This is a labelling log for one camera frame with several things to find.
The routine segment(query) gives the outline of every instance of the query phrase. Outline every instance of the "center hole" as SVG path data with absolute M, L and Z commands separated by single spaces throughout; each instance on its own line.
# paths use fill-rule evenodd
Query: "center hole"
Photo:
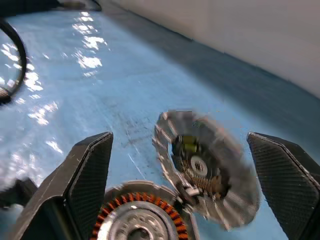
M 201 165 L 199 161 L 196 161 L 194 163 L 195 169 L 197 169 L 199 172 L 202 172 L 204 170 L 204 167 Z
M 130 232 L 127 240 L 150 240 L 150 236 L 145 229 L 138 228 Z

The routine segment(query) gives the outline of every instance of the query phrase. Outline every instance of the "spinning metal disc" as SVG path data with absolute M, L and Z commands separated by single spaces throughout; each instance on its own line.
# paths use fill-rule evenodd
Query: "spinning metal disc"
M 227 230 L 254 219 L 260 204 L 254 168 L 215 121 L 192 111 L 164 112 L 152 143 L 168 181 L 176 189 L 182 183 L 199 190 L 194 211 Z

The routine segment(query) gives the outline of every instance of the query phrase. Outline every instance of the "copper coil winding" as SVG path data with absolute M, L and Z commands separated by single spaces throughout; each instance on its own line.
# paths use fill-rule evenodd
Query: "copper coil winding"
M 197 188 L 208 193 L 209 196 L 215 196 L 218 200 L 221 198 L 221 192 L 225 190 L 225 187 L 222 184 L 221 176 L 214 176 L 210 179 L 206 177 L 196 176 L 190 172 L 190 169 L 184 168 L 184 176 Z
M 168 204 L 165 200 L 161 199 L 160 197 L 155 197 L 153 194 L 148 193 L 141 193 L 141 192 L 134 192 L 134 193 L 127 193 L 124 195 L 121 195 L 120 197 L 116 197 L 110 202 L 102 205 L 100 209 L 100 213 L 97 217 L 96 223 L 93 228 L 92 237 L 90 240 L 97 240 L 98 239 L 98 233 L 102 226 L 102 223 L 104 222 L 105 218 L 117 207 L 134 201 L 144 201 L 144 202 L 150 202 L 161 209 L 163 209 L 172 219 L 176 231 L 178 233 L 178 239 L 179 240 L 188 240 L 188 232 L 187 227 L 181 218 L 180 214 L 174 209 L 173 206 Z

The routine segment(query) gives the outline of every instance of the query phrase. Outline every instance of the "glossy blue surface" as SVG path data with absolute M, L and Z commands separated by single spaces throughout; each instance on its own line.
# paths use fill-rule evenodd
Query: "glossy blue surface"
M 30 65 L 14 101 L 0 106 L 2 184 L 30 176 L 39 185 L 75 143 L 113 131 L 107 185 L 146 179 L 168 186 L 151 137 L 169 109 L 209 114 L 243 144 L 248 161 L 246 135 L 255 131 L 295 142 L 320 163 L 318 99 L 133 13 L 103 8 L 9 19 Z M 3 79 L 14 69 L 7 48 L 0 52 Z M 0 212 L 2 236 L 18 212 Z M 200 216 L 197 222 L 201 240 L 287 239 L 265 200 L 254 222 L 232 232 Z

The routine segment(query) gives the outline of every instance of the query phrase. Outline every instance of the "metal hub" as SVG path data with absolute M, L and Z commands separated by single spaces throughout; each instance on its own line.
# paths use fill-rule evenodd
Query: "metal hub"
M 208 167 L 201 157 L 194 155 L 190 160 L 192 170 L 199 176 L 205 177 L 208 174 Z
M 123 204 L 110 213 L 98 240 L 177 240 L 176 227 L 160 207 L 145 201 Z

